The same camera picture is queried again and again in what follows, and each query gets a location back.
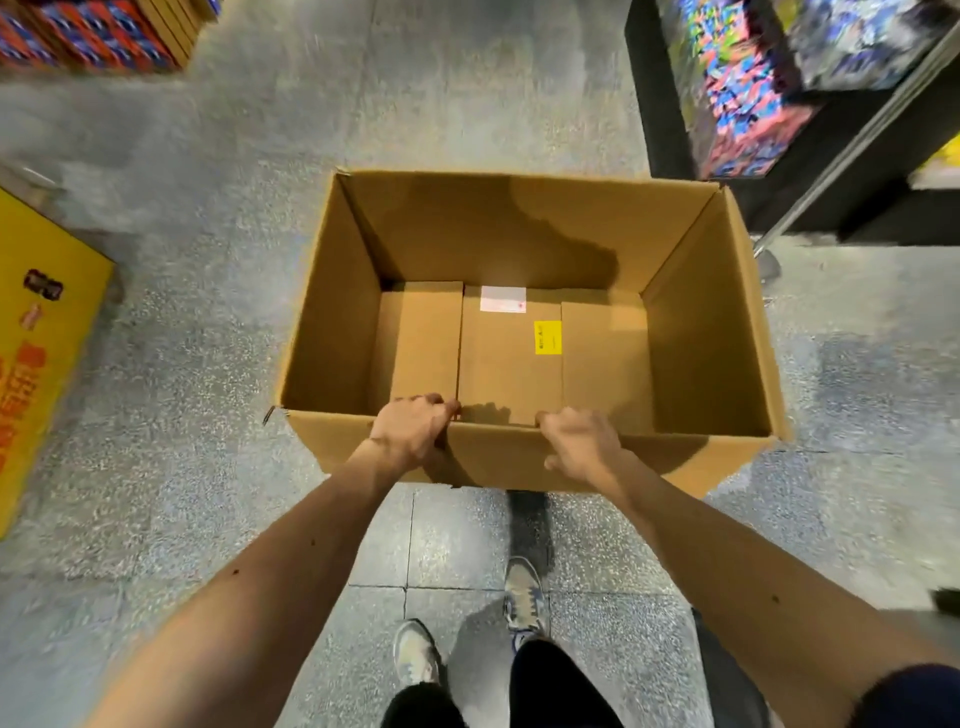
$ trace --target yellow sticker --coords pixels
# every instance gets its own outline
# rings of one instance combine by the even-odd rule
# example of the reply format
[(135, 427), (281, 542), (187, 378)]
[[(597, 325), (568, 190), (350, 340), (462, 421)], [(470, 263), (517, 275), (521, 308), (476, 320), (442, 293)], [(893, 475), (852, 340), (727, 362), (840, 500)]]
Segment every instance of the yellow sticker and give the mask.
[(534, 348), (537, 353), (564, 353), (561, 322), (535, 321)]

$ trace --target terrazzo floor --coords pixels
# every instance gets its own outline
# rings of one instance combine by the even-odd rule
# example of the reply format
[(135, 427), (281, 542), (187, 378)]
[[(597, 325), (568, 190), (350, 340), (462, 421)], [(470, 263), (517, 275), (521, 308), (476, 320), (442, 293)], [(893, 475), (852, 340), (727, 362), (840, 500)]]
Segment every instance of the terrazzo floor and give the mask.
[[(117, 261), (0, 543), (5, 728), (73, 726), (142, 635), (322, 477), (271, 404), (337, 165), (642, 177), (625, 0), (228, 0), (189, 72), (0, 86), (0, 158)], [(784, 239), (767, 310), (796, 442), (708, 497), (884, 608), (960, 586), (960, 248)], [(709, 726), (687, 604), (598, 497), (397, 486), (282, 726), (374, 725), (437, 635), (504, 725), (506, 559), (628, 726)]]

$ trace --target shoe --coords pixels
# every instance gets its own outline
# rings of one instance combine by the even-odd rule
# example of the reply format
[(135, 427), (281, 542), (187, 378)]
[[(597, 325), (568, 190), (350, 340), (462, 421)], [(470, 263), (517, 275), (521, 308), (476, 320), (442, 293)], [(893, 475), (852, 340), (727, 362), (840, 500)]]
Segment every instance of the shoe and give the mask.
[(419, 683), (440, 685), (440, 653), (419, 619), (407, 619), (396, 630), (394, 666), (404, 687)]
[(507, 619), (514, 654), (527, 641), (550, 634), (543, 587), (533, 564), (514, 556), (507, 564), (503, 586), (503, 615)]

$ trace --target yellow box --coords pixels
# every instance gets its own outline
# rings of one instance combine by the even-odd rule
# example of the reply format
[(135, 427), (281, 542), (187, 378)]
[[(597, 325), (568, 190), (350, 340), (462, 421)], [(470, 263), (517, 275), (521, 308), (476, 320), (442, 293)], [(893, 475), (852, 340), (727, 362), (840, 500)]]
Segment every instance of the yellow box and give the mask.
[(113, 263), (0, 189), (0, 537)]

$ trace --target white label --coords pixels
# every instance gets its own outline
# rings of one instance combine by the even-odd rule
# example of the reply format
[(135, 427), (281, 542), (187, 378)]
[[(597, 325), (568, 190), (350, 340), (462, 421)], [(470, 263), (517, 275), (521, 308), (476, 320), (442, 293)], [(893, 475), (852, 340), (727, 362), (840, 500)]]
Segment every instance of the white label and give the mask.
[(480, 286), (480, 310), (493, 313), (526, 313), (527, 289), (482, 285)]

